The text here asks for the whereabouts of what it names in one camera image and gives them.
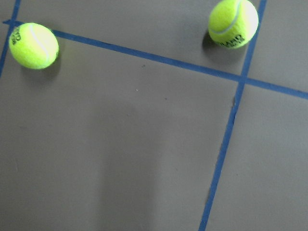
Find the yellow tennis ball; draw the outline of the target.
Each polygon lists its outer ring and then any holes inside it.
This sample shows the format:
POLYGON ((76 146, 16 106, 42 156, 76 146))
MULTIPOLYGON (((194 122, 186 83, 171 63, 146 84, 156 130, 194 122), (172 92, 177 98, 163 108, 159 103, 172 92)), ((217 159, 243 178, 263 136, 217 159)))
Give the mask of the yellow tennis ball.
POLYGON ((40 70, 55 62, 59 44, 50 29, 36 23, 25 23, 16 27, 11 33, 9 49, 21 66, 40 70))
POLYGON ((219 46, 237 49, 246 45, 258 28, 258 13, 248 0, 222 0, 209 16, 208 32, 219 46))

